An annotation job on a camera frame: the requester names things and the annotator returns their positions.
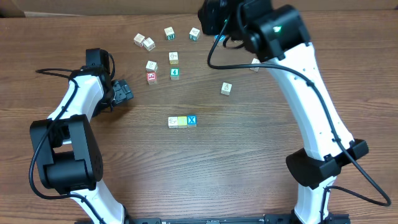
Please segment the green top wooden block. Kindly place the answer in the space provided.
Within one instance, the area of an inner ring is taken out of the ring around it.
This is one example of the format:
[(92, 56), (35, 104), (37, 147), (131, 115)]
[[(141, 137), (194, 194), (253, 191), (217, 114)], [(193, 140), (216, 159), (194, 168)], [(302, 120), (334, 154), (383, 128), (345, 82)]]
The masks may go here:
[(180, 79), (179, 68), (171, 68), (170, 69), (170, 79), (171, 80), (179, 80)]

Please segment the green L wooden block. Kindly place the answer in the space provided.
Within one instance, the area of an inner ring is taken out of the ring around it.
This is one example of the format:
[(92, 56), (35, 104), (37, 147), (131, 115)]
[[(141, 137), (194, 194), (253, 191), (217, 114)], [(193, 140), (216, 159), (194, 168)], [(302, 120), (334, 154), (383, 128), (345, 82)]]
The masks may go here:
[(178, 128), (178, 117), (177, 116), (168, 117), (168, 127), (170, 129)]

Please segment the yellow top wooden block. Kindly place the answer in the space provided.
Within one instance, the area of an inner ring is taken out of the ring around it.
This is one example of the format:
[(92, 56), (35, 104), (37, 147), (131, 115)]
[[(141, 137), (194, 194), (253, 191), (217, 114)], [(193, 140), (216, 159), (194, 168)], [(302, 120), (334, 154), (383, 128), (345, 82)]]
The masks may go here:
[(187, 128), (188, 127), (187, 116), (178, 116), (177, 124), (178, 124), (178, 128)]

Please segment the blue X wooden block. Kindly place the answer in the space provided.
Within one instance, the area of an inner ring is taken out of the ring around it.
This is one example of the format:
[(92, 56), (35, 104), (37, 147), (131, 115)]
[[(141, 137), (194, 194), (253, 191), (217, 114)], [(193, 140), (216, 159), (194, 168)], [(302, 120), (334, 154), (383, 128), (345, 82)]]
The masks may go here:
[(187, 126), (189, 128), (197, 126), (197, 116), (196, 115), (188, 115), (187, 116)]

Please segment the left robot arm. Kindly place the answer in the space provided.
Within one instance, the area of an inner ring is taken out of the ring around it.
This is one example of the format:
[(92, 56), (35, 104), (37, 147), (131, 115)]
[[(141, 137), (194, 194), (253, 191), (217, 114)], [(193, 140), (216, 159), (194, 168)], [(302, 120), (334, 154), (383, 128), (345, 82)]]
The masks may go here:
[(134, 97), (125, 80), (114, 79), (113, 56), (103, 49), (86, 50), (77, 70), (43, 68), (39, 74), (66, 78), (68, 90), (47, 119), (34, 121), (30, 138), (34, 155), (29, 185), (46, 200), (73, 199), (91, 223), (132, 223), (127, 209), (103, 180), (103, 158), (90, 120)]

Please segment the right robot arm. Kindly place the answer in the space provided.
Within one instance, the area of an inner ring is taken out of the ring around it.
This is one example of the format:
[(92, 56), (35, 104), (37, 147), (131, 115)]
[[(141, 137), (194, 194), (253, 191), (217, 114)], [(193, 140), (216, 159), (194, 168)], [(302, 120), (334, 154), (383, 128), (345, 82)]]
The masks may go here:
[(365, 156), (368, 144), (347, 130), (320, 75), (315, 49), (298, 10), (270, 1), (205, 1), (198, 18), (206, 35), (225, 34), (256, 54), (282, 90), (304, 146), (286, 158), (298, 182), (298, 200), (284, 223), (349, 223), (327, 209), (330, 190), (345, 165)]

